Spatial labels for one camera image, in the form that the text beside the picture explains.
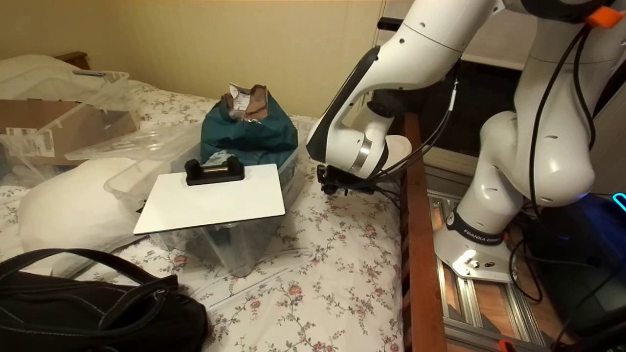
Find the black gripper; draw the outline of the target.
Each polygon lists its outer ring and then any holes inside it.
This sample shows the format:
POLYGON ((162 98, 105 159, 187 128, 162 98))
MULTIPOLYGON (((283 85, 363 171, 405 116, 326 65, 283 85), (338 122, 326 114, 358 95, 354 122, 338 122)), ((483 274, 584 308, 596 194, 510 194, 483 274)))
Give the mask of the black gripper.
POLYGON ((320 190, 326 196, 332 196, 338 190, 360 192, 360 194, 373 194, 375 192, 375 185, 373 183, 356 179, 356 177, 352 177, 352 175, 348 175, 344 171, 338 171, 334 167, 318 165, 316 167, 316 181, 320 185, 320 190))

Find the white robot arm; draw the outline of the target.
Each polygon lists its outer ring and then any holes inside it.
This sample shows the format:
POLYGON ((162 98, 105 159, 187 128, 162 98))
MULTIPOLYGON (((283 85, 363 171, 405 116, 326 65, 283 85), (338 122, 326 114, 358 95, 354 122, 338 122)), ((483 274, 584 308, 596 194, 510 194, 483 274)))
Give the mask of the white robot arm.
POLYGON ((307 153, 356 185, 391 175, 406 161, 391 147, 391 114, 360 106, 361 97, 440 83, 496 10, 532 18, 516 83, 479 85, 489 116, 475 171, 434 235, 434 253, 450 271, 504 282, 502 231, 522 206, 561 208, 592 188, 592 112, 622 57, 624 9, 626 0, 414 0, 395 34, 352 69, 311 132, 307 153))

